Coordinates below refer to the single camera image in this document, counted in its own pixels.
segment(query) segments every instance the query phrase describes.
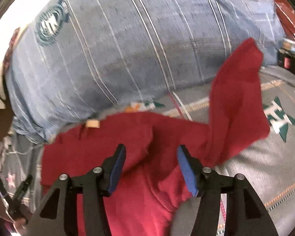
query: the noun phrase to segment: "screw head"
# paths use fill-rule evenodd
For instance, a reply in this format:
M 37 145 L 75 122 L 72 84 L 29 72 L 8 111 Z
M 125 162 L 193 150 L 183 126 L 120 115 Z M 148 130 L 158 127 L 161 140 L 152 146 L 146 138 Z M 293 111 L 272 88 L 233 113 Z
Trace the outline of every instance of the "screw head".
M 212 171 L 212 169 L 209 167 L 204 167 L 202 170 L 204 173 L 211 173 L 211 171 Z
M 101 167 L 96 167 L 96 168 L 93 168 L 93 172 L 94 173 L 101 173 L 101 171 L 102 171 L 102 168 Z
M 245 176 L 243 174 L 237 174 L 237 179 L 239 180 L 244 180 L 245 179 Z
M 68 175 L 67 174 L 62 174 L 59 179 L 60 180 L 66 180 L 68 178 Z

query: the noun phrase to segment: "blue rubber pad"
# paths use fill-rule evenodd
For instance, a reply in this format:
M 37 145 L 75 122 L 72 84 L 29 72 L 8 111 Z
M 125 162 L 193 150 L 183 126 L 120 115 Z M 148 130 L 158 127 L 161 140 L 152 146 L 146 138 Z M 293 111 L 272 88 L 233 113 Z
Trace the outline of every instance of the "blue rubber pad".
M 126 160 L 126 149 L 125 149 L 125 146 L 122 146 L 121 151 L 118 155 L 117 161 L 114 167 L 112 168 L 112 172 L 110 173 L 109 186 L 107 190 L 109 194 L 112 194 L 112 192 L 114 192 L 117 188 L 117 184 L 120 179 L 125 160 Z
M 178 163 L 183 173 L 188 191 L 191 192 L 192 196 L 196 197 L 198 194 L 196 176 L 194 175 L 194 171 L 192 170 L 181 147 L 178 147 L 177 149 L 177 158 L 178 158 Z

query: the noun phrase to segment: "black tool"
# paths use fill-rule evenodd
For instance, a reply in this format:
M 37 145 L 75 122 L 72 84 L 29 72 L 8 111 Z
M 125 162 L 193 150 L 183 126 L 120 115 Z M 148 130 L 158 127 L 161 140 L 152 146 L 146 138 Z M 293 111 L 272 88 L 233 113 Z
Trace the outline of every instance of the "black tool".
M 116 189 L 125 158 L 125 146 L 120 144 L 101 167 L 83 176 L 60 175 L 30 219 L 26 236 L 77 236 L 77 194 L 83 194 L 86 235 L 111 236 L 103 196 L 109 197 Z
M 203 167 L 184 145 L 179 146 L 177 157 L 188 190 L 194 197 L 201 197 L 191 236 L 216 235 L 221 194 L 227 194 L 224 236 L 278 236 L 270 215 L 244 175 L 219 175 Z
M 18 218 L 26 218 L 20 211 L 22 199 L 25 196 L 27 189 L 29 188 L 33 177 L 28 175 L 25 181 L 22 181 L 17 188 L 15 194 L 11 198 L 4 188 L 3 182 L 0 178 L 0 195 L 6 207 L 6 213 L 15 221 Z

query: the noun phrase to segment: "red fabric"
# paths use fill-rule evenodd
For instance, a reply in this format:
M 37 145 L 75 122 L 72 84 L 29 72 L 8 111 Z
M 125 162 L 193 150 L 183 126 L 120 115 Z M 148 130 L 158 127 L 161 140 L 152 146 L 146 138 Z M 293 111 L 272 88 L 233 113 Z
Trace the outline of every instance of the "red fabric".
M 258 70 L 263 56 L 248 39 L 227 59 L 213 82 L 210 124 L 139 112 L 109 116 L 99 129 L 80 126 L 46 146 L 42 184 L 62 173 L 79 176 L 100 166 L 119 143 L 127 149 L 117 190 L 104 198 L 113 236 L 168 234 L 173 214 L 190 197 L 176 157 L 185 144 L 205 166 L 238 154 L 267 137 Z M 79 236 L 85 235 L 82 198 L 78 197 Z

